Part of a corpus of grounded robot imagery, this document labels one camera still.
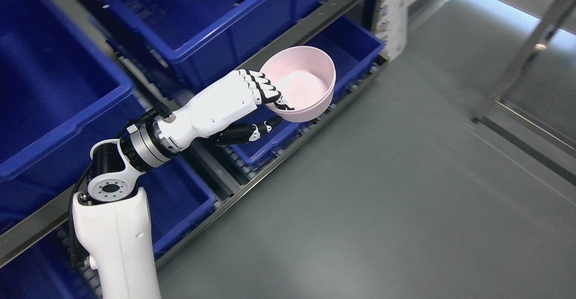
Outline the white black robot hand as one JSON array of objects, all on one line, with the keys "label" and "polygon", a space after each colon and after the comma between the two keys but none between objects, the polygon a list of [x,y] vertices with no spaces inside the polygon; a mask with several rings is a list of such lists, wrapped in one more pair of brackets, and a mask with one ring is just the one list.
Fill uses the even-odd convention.
[{"label": "white black robot hand", "polygon": [[196,138],[210,138],[218,145],[252,143],[270,133],[282,119],[270,117],[259,123],[239,120],[271,104],[280,110],[294,110],[290,102],[263,73],[233,70],[173,111],[173,121],[157,123],[157,137],[167,150],[187,149]]}]

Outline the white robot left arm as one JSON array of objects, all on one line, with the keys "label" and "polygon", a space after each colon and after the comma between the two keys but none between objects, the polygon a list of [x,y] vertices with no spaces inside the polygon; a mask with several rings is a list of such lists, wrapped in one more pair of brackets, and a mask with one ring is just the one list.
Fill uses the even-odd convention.
[{"label": "white robot left arm", "polygon": [[86,192],[72,195],[71,234],[88,252],[105,299],[161,297],[148,195],[137,182],[201,135],[185,106],[167,117],[147,117],[125,137],[93,145]]}]

